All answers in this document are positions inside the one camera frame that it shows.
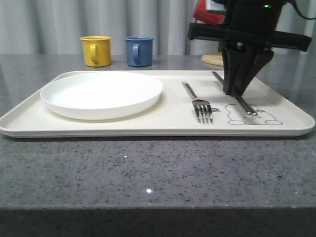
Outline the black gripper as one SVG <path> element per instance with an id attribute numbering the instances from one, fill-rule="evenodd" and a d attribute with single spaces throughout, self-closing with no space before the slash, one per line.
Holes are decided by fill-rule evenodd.
<path id="1" fill-rule="evenodd" d="M 222 24 L 190 23 L 190 40 L 241 41 L 268 47 L 296 49 L 306 52 L 312 38 L 305 35 L 277 31 L 283 6 L 292 4 L 301 16 L 294 0 L 212 0 L 213 11 L 224 15 Z M 223 91 L 227 95 L 242 96 L 253 78 L 269 63 L 274 52 L 253 46 L 238 48 L 223 43 Z"/>

